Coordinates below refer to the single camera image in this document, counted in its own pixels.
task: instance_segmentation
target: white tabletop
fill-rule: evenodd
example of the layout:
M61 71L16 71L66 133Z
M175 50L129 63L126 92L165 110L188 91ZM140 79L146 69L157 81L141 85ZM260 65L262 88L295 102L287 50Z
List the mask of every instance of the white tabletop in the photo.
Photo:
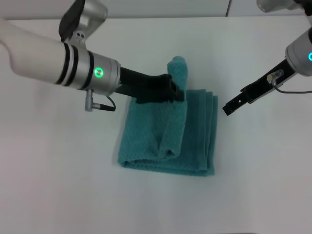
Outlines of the white tabletop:
M58 20L14 23L58 39ZM273 92L222 111L309 26L294 16L110 19L87 40L149 75L183 56L188 88L219 96L216 175L206 178L119 167L129 99L113 94L115 113L86 113L84 92L14 75L0 47L0 233L310 233L312 95ZM282 89L312 90L312 80Z

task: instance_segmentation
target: green led light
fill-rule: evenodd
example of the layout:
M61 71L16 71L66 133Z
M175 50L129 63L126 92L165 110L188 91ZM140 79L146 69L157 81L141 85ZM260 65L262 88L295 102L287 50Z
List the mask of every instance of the green led light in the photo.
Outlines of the green led light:
M103 75L104 75L103 69L100 68L100 67L97 67L96 69L94 69L94 75L95 75L97 78L102 78Z

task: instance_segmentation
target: folded towel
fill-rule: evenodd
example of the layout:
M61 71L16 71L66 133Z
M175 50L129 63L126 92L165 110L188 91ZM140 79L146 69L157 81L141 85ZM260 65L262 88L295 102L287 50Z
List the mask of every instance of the folded towel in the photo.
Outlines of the folded towel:
M185 90L188 69L182 57L168 73ZM120 144L122 167L191 176L214 174L217 97L188 90L186 101L137 104L131 100Z

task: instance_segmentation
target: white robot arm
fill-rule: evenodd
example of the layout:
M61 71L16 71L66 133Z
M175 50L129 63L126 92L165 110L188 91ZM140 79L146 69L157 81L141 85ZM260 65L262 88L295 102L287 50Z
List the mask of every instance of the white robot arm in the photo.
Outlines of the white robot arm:
M281 9L303 8L308 17L312 15L312 0L257 0L258 7L264 12ZM296 74L312 76L312 28L287 46L285 59L267 72L263 77L241 90L241 94L226 103L224 112L229 116L247 102L252 104L266 94L277 90L286 94L306 94L306 92L285 92L278 89Z
M86 39L107 18L96 0L76 0L59 25L61 42L17 28L0 19L0 42L7 48L16 74L87 91L85 110L114 111L93 103L92 94L113 92L136 97L137 103L184 101L184 92L169 74L151 77L121 67L114 59L86 49Z

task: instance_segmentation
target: cable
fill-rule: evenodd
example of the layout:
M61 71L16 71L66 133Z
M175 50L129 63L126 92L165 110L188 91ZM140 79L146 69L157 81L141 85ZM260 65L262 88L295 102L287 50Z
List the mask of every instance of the cable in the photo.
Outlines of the cable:
M109 96L106 96L106 97L107 97L107 99L109 99L112 102L112 105L114 106L114 110L113 111L115 111L116 110L116 105L115 105L114 101Z
M296 92L296 91L283 91L280 90L277 85L276 85L276 79L273 78L272 79L272 86L274 87L274 89L282 94L312 94L312 90L311 91L302 91L302 92Z
M97 110L103 110L103 111L115 111L116 105L115 105L114 101L110 97L108 97L108 96L106 96L106 97L111 101L113 106L108 106L108 105L104 105L104 104L100 104L100 103L93 103L92 108L97 109Z

